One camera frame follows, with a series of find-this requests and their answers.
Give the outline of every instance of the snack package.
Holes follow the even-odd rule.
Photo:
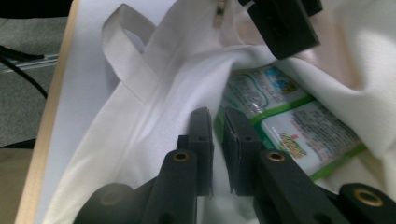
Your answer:
[[[272,65],[231,76],[215,124],[220,140],[225,107],[244,112],[267,149],[289,153],[314,180],[365,149],[350,128]]]

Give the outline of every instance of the white cloth bag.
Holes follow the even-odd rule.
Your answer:
[[[336,189],[356,180],[396,196],[392,0],[323,1],[325,11],[311,19],[322,46],[280,62],[255,37],[254,25],[236,1],[227,2],[223,24],[214,29],[217,4],[178,0],[158,27],[126,5],[107,20],[104,54],[120,83],[78,146],[44,223],[72,223],[81,206],[105,184],[136,189],[156,176],[164,155],[176,148],[177,137],[187,134],[190,112],[206,106],[214,118],[231,72],[269,63],[313,93],[376,156],[363,155],[320,184]],[[356,20],[363,9],[368,17]],[[366,33],[361,35],[359,28]],[[339,55],[348,61],[340,62]],[[229,193],[220,151],[216,141],[215,195],[199,199],[198,223],[257,223],[251,199]]]

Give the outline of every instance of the white fabric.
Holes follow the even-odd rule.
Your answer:
[[[332,50],[333,39],[321,27],[321,47],[276,65],[354,129],[379,159],[370,154],[355,159],[320,184],[334,189],[355,176],[354,181],[370,182],[396,197],[391,125],[396,121],[396,104],[392,102],[395,91],[389,87],[396,75],[391,61],[396,29],[390,29],[392,20],[385,19],[395,14],[384,13],[395,9],[395,4],[392,0],[351,3],[355,1],[325,4],[325,12],[312,19],[316,27],[327,24],[334,35],[344,37],[346,44],[336,45],[342,52]],[[212,118],[216,116],[233,70],[276,61],[265,45],[245,44],[257,43],[254,36],[258,35],[236,1],[227,3],[221,28],[213,29],[216,6],[215,0],[179,0],[157,28],[125,5],[108,19],[103,29],[104,54],[120,83],[64,172],[44,223],[72,223],[91,194],[107,183],[125,183],[135,189],[150,180],[158,174],[164,155],[175,149],[177,137],[186,133],[192,110],[206,106]],[[363,9],[367,17],[356,20],[354,13]],[[146,45],[142,53],[128,32]],[[338,62],[337,54],[347,54],[349,61]],[[348,75],[344,72],[350,67],[361,85],[337,81]],[[382,173],[383,178],[373,175]],[[251,199],[229,193],[219,142],[215,142],[214,190],[213,199],[199,201],[198,223],[257,223]]]

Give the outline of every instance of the beige surface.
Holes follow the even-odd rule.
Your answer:
[[[15,221],[32,149],[0,149],[0,223]]]
[[[56,65],[55,74],[49,90],[49,98],[44,110],[37,141],[35,143],[35,150],[29,167],[29,173],[26,178],[26,184],[23,189],[21,204],[15,223],[29,224],[35,222],[35,213],[38,207],[40,190],[47,164],[53,124],[58,108],[62,82],[64,80],[64,69],[73,37],[78,2],[79,0],[75,0],[70,10],[69,19],[64,32],[64,41],[62,43],[60,57],[58,64]]]

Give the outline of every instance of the table surface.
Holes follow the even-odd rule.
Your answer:
[[[158,25],[174,2],[74,1],[16,223],[42,223],[50,199],[79,142],[119,82],[102,53],[104,21],[120,4],[127,3]]]

